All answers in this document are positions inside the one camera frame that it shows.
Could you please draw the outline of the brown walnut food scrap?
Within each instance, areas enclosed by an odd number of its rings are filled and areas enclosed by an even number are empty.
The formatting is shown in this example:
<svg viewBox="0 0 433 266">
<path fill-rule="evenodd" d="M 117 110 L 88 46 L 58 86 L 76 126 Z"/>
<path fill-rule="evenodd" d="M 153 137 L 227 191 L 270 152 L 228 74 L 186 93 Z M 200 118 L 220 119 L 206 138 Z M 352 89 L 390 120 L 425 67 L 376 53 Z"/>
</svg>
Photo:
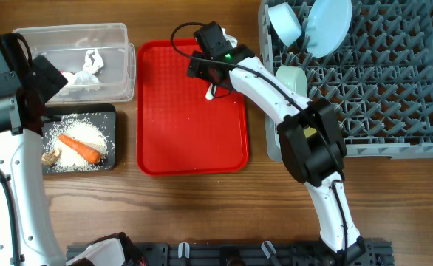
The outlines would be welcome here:
<svg viewBox="0 0 433 266">
<path fill-rule="evenodd" d="M 51 152 L 45 152 L 41 156 L 41 163 L 44 166 L 52 166 L 54 165 L 61 156 L 61 151 L 59 149 L 55 149 Z"/>
</svg>

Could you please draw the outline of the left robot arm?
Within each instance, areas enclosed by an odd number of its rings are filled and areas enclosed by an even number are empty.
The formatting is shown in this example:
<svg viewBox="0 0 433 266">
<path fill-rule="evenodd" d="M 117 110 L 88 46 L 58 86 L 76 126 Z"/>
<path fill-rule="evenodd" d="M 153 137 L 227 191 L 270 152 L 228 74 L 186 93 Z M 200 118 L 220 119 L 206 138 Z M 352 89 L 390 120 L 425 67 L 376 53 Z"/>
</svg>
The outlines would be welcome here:
<svg viewBox="0 0 433 266">
<path fill-rule="evenodd" d="M 24 36 L 0 35 L 0 265 L 145 265 L 125 233 L 101 237 L 68 260 L 52 229 L 42 173 L 47 101 L 67 84 Z"/>
</svg>

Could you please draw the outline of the white rice grains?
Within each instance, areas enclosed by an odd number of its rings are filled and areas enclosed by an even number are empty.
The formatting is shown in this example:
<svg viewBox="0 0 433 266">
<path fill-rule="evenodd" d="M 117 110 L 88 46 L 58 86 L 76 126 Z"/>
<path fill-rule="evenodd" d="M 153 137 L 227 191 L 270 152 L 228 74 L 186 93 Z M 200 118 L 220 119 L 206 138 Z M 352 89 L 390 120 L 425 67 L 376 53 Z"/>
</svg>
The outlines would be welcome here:
<svg viewBox="0 0 433 266">
<path fill-rule="evenodd" d="M 64 134 L 87 146 L 90 146 L 102 155 L 98 164 L 88 163 L 82 156 L 62 143 L 58 137 Z M 58 161 L 52 166 L 44 166 L 49 173 L 65 173 L 72 171 L 98 170 L 108 155 L 108 140 L 102 128 L 94 125 L 90 117 L 85 114 L 64 115 L 59 121 L 47 124 L 43 136 L 43 153 L 55 149 L 61 151 Z"/>
</svg>

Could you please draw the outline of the yellow plastic cup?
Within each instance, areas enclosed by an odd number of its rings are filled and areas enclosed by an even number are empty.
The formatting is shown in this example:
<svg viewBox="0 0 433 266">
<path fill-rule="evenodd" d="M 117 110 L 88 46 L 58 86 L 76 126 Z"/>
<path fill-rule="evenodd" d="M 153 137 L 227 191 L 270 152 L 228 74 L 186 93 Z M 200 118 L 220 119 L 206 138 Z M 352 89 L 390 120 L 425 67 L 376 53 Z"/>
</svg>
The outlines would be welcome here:
<svg viewBox="0 0 433 266">
<path fill-rule="evenodd" d="M 312 128 L 312 127 L 307 127 L 306 129 L 304 129 L 304 136 L 306 138 L 309 138 L 311 136 L 313 136 L 314 134 L 317 133 L 317 130 Z"/>
</svg>

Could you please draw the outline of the white plastic spoon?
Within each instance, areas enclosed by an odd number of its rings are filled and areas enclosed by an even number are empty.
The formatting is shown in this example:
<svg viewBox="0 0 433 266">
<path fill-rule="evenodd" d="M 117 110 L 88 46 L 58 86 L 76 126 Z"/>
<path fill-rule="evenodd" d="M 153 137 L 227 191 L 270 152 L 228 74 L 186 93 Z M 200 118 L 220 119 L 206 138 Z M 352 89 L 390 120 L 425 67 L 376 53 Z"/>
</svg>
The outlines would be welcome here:
<svg viewBox="0 0 433 266">
<path fill-rule="evenodd" d="M 206 100 L 213 100 L 215 98 L 215 92 L 217 90 L 217 86 L 213 83 L 210 83 L 210 86 L 208 87 L 208 90 L 205 94 Z"/>
</svg>

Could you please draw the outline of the white tissue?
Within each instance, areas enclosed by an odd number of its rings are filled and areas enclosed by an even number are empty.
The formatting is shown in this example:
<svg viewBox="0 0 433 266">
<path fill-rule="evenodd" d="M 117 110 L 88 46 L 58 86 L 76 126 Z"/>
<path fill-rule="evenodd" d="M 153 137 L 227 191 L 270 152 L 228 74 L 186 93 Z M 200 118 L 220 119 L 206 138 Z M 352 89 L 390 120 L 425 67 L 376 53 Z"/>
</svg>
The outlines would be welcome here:
<svg viewBox="0 0 433 266">
<path fill-rule="evenodd" d="M 70 92 L 78 91 L 75 85 L 101 84 L 96 74 L 104 67 L 103 58 L 97 49 L 87 50 L 83 68 L 79 72 L 61 72 L 67 79 L 67 85 L 59 91 L 60 96 L 68 95 Z"/>
</svg>

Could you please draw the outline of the small light blue bowl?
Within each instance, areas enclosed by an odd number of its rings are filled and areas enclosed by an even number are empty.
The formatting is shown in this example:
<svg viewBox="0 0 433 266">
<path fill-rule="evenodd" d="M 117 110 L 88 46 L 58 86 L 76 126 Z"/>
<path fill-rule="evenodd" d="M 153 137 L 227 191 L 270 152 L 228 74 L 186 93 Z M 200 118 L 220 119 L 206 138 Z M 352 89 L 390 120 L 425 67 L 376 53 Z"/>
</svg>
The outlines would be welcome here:
<svg viewBox="0 0 433 266">
<path fill-rule="evenodd" d="M 300 22 L 287 2 L 269 7 L 268 16 L 277 36 L 285 46 L 290 47 L 301 36 Z"/>
</svg>

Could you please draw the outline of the large light blue plate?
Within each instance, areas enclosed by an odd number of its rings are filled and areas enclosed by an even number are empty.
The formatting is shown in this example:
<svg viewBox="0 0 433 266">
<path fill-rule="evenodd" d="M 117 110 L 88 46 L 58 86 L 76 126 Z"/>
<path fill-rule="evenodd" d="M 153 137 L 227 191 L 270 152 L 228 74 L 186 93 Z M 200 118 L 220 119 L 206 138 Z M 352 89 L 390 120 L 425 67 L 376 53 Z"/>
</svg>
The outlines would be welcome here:
<svg viewBox="0 0 433 266">
<path fill-rule="evenodd" d="M 338 49 L 345 39 L 352 20 L 352 2 L 315 0 L 307 20 L 307 51 L 314 58 L 322 58 Z"/>
</svg>

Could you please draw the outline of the orange carrot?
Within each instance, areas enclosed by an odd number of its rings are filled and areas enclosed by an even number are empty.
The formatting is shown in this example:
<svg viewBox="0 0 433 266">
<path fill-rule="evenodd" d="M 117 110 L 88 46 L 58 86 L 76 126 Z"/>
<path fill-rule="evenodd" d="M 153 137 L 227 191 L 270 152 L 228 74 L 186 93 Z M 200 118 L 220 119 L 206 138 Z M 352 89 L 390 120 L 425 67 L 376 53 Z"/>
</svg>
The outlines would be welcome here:
<svg viewBox="0 0 433 266">
<path fill-rule="evenodd" d="M 64 143 L 66 146 L 70 147 L 72 150 L 77 152 L 82 158 L 84 158 L 88 163 L 98 164 L 101 161 L 102 155 L 96 149 L 87 146 L 81 142 L 78 142 L 71 137 L 61 134 L 58 139 Z"/>
</svg>

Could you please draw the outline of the green bowl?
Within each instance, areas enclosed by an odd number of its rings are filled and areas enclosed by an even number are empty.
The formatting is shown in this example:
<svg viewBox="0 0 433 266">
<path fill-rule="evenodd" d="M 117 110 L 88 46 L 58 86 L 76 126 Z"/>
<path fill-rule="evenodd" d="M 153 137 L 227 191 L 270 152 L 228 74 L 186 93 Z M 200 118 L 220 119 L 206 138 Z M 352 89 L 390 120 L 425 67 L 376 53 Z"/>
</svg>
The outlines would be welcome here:
<svg viewBox="0 0 433 266">
<path fill-rule="evenodd" d="M 301 67 L 280 66 L 276 71 L 276 78 L 295 93 L 307 97 L 307 76 Z"/>
</svg>

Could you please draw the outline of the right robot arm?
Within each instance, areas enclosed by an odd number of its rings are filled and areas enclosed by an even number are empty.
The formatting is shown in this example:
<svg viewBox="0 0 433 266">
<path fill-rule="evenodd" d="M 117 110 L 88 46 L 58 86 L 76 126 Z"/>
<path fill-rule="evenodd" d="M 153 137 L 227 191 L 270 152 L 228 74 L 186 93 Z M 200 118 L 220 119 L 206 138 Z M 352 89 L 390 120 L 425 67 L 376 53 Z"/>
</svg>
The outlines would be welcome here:
<svg viewBox="0 0 433 266">
<path fill-rule="evenodd" d="M 245 95 L 276 124 L 282 161 L 309 191 L 321 241 L 338 265 L 353 263 L 363 253 L 362 238 L 344 191 L 347 148 L 331 103 L 288 89 L 251 49 L 236 45 L 215 21 L 195 25 L 200 48 L 189 55 L 187 75 Z"/>
</svg>

